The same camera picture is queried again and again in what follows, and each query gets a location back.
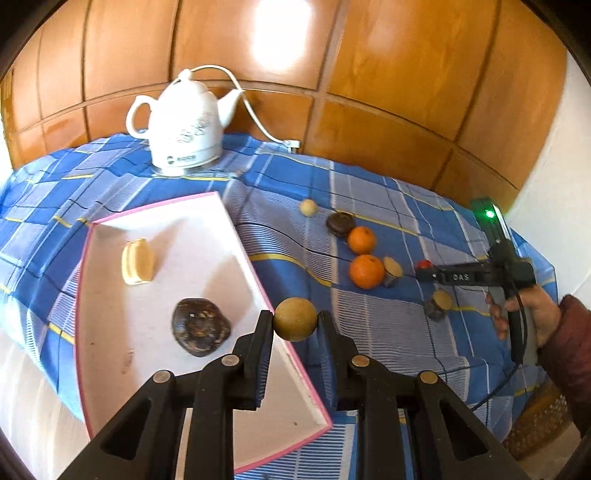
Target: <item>brown basket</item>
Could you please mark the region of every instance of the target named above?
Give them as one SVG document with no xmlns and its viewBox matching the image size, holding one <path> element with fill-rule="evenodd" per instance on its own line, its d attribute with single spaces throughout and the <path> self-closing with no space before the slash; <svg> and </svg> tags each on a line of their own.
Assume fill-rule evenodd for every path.
<svg viewBox="0 0 591 480">
<path fill-rule="evenodd" d="M 556 440 L 571 422 L 566 399 L 548 379 L 527 401 L 503 445 L 515 460 L 523 460 Z"/>
</svg>

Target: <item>white tray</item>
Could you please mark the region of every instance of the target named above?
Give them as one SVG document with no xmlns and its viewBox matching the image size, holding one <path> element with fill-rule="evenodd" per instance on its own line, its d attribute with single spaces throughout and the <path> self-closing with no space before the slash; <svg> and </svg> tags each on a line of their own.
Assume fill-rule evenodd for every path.
<svg viewBox="0 0 591 480">
<path fill-rule="evenodd" d="M 121 276 L 121 254 L 125 243 L 137 238 L 146 238 L 154 249 L 156 273 L 150 283 L 128 286 Z M 232 323 L 230 338 L 204 358 L 185 352 L 171 333 L 174 307 L 188 297 L 211 300 Z M 217 193 L 156 203 L 93 223 L 76 312 L 76 365 L 89 435 L 155 371 L 181 375 L 231 352 L 238 337 L 254 331 L 261 310 L 272 311 L 272 306 Z M 285 455 L 331 426 L 293 347 L 275 336 L 261 408 L 234 413 L 236 471 Z M 179 468 L 183 464 L 181 454 Z"/>
</svg>

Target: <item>kettle handle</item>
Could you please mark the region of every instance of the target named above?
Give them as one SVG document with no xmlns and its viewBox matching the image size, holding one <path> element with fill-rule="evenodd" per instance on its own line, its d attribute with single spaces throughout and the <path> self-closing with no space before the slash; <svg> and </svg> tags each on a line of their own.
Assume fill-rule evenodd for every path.
<svg viewBox="0 0 591 480">
<path fill-rule="evenodd" d="M 127 112 L 127 117 L 125 117 L 125 127 L 127 128 L 127 131 L 132 137 L 148 138 L 147 130 L 144 133 L 140 133 L 135 129 L 134 116 L 139 106 L 143 103 L 147 103 L 150 106 L 150 111 L 152 111 L 156 106 L 156 102 L 158 102 L 158 100 L 155 100 L 148 95 L 138 95 L 137 97 L 135 97 L 134 102 L 131 104 L 131 107 L 129 108 L 129 112 Z"/>
</svg>

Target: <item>floor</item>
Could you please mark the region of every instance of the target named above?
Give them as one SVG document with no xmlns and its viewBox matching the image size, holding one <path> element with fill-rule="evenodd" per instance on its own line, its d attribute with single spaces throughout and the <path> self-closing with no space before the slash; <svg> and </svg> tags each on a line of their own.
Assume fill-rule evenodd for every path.
<svg viewBox="0 0 591 480">
<path fill-rule="evenodd" d="M 552 444 L 520 462 L 532 480 L 551 480 L 569 459 L 581 437 L 574 424 Z"/>
</svg>

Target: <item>yellow sponge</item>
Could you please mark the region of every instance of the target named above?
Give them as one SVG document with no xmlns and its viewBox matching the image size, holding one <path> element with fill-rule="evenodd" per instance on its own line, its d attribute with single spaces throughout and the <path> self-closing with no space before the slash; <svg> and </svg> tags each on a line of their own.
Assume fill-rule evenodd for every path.
<svg viewBox="0 0 591 480">
<path fill-rule="evenodd" d="M 121 256 L 121 273 L 127 285 L 139 285 L 152 281 L 154 252 L 145 238 L 127 242 Z"/>
</svg>

